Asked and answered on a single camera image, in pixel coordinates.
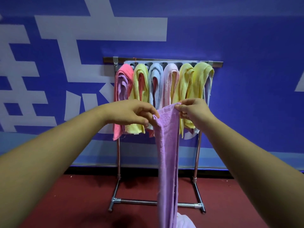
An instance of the person's left hand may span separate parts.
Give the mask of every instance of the person's left hand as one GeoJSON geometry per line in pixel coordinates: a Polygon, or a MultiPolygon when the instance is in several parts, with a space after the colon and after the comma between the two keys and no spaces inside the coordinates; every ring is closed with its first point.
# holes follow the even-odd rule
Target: person's left hand
{"type": "Polygon", "coordinates": [[[101,107],[107,124],[141,124],[147,127],[148,122],[152,125],[155,124],[153,115],[159,118],[157,110],[150,103],[136,99],[115,101],[101,107]]]}

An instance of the drying rack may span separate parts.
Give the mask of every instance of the drying rack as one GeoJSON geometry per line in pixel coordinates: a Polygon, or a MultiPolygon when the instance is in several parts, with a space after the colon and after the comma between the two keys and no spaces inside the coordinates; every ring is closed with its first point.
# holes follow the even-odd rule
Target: drying rack
{"type": "MultiPolygon", "coordinates": [[[[165,66],[168,63],[175,63],[178,65],[178,68],[184,63],[190,63],[193,66],[201,61],[193,61],[193,60],[166,60],[166,59],[147,59],[147,58],[122,58],[122,57],[103,57],[103,62],[104,63],[112,63],[114,64],[114,71],[115,74],[119,69],[120,64],[124,64],[125,62],[135,66],[138,63],[143,63],[146,66],[150,66],[153,62],[159,62],[161,65],[165,66]]],[[[213,68],[221,68],[223,66],[223,62],[215,62],[215,61],[202,61],[210,64],[213,68]]],[[[194,175],[192,177],[192,183],[193,183],[193,188],[196,193],[196,197],[198,200],[198,203],[178,203],[178,207],[188,207],[188,208],[196,208],[200,209],[201,213],[206,213],[205,206],[203,204],[201,195],[199,193],[199,189],[196,184],[196,179],[197,179],[197,169],[199,165],[199,152],[200,152],[200,145],[201,145],[201,138],[202,134],[199,132],[198,136],[198,144],[197,144],[197,149],[196,149],[196,160],[195,160],[195,167],[194,167],[194,175]]],[[[123,204],[137,204],[137,205],[150,205],[150,206],[156,206],[157,201],[145,201],[145,200],[136,200],[136,199],[119,199],[116,198],[116,192],[118,190],[118,186],[121,180],[121,175],[120,175],[120,139],[117,139],[117,184],[114,189],[114,193],[111,199],[111,203],[109,206],[108,211],[112,212],[113,211],[113,206],[115,203],[123,203],[123,204]]]]}

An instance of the person's left arm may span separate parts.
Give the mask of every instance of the person's left arm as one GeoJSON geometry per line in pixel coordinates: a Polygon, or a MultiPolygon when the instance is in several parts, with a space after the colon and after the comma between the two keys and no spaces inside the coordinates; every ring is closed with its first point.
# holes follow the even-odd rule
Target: person's left arm
{"type": "Polygon", "coordinates": [[[138,100],[101,105],[0,156],[0,226],[17,227],[103,126],[147,126],[153,114],[138,100]]]}

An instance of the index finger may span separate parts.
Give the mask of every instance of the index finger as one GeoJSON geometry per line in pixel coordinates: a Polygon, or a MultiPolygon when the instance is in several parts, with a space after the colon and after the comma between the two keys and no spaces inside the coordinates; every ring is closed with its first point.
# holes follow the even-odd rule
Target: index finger
{"type": "Polygon", "coordinates": [[[142,110],[148,111],[148,112],[150,112],[151,114],[154,114],[157,118],[159,118],[159,113],[158,113],[157,110],[154,108],[154,106],[152,106],[150,103],[141,101],[140,107],[142,107],[142,110]]]}
{"type": "Polygon", "coordinates": [[[192,105],[195,101],[195,98],[187,98],[184,100],[179,101],[183,105],[192,105]]]}

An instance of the person's right arm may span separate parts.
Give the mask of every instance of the person's right arm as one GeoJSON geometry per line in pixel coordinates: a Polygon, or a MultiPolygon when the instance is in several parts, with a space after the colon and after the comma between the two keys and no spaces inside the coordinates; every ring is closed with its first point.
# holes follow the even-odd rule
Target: person's right arm
{"type": "Polygon", "coordinates": [[[219,121],[203,99],[176,105],[190,119],[238,181],[270,227],[304,227],[304,175],[219,121]]]}

